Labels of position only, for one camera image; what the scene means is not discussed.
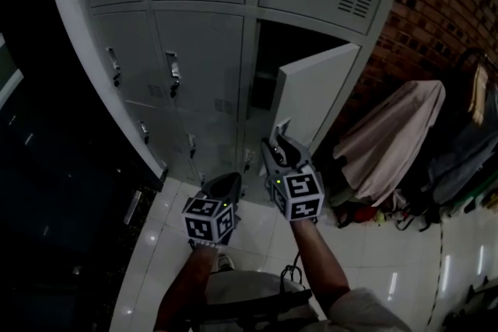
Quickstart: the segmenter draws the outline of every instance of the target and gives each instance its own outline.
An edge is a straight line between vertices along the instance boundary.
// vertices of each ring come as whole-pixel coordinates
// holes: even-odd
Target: red brick wall
[[[327,141],[345,133],[403,82],[438,79],[469,47],[481,47],[498,61],[497,9],[498,0],[395,0]]]

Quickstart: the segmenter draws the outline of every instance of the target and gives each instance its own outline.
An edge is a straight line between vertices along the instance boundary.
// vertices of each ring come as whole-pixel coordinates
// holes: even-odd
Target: open locker door
[[[273,139],[278,126],[287,124],[285,134],[310,146],[327,117],[359,46],[345,44],[329,51],[285,65],[279,76],[272,103]],[[260,176],[265,173],[263,167]]]

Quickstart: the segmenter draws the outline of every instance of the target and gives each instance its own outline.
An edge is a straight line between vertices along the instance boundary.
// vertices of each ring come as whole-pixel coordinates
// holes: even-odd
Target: forearm
[[[185,306],[202,302],[217,253],[207,246],[194,249],[161,301],[154,330],[177,329],[178,313]]]
[[[291,222],[290,225],[311,291],[327,312],[337,299],[349,292],[348,280],[310,219]]]

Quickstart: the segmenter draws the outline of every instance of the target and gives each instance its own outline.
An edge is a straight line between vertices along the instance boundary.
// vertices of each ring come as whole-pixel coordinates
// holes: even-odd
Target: white tile floor
[[[181,211],[197,187],[167,179],[137,242],[114,310],[110,332],[153,329],[160,301],[191,252]],[[280,274],[297,247],[289,223],[275,208],[242,201],[242,221],[225,251],[243,270]],[[394,224],[334,227],[324,216],[318,228],[345,269],[352,288],[367,287],[414,331],[437,330],[470,284],[498,276],[498,218],[479,209],[418,232]],[[443,230],[440,269],[441,228]],[[439,292],[430,325],[438,276]]]

